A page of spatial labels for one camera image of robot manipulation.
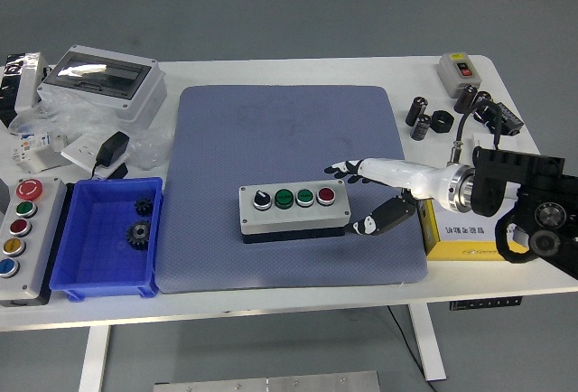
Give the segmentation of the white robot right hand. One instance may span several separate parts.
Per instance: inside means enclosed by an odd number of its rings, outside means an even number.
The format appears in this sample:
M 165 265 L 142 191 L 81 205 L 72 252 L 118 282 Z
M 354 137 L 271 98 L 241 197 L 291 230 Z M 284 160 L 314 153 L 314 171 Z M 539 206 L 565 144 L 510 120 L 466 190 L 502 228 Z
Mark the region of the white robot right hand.
M 410 218 L 415 213 L 417 200 L 433 199 L 447 210 L 458 211 L 459 169 L 455 164 L 433 168 L 402 160 L 367 158 L 335 163 L 324 171 L 337 179 L 346 177 L 349 183 L 375 182 L 401 190 L 365 218 L 346 226 L 348 232 L 376 236 Z

